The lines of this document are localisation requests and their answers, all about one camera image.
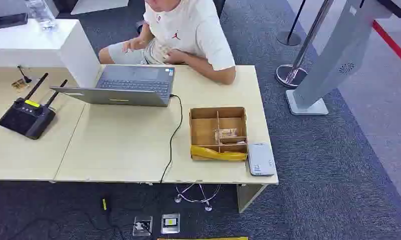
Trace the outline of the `person's right hand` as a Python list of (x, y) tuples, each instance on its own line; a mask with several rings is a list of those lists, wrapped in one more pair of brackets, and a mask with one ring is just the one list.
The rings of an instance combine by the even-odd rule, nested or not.
[(129, 51), (141, 50), (148, 46), (151, 40), (141, 36), (131, 38), (123, 43), (122, 51), (127, 53)]

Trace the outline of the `person's left hand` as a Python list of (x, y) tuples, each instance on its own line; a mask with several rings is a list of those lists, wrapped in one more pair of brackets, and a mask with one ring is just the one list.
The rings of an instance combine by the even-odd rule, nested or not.
[(173, 48), (166, 53), (164, 63), (171, 65), (185, 64), (187, 56), (188, 55), (185, 52)]

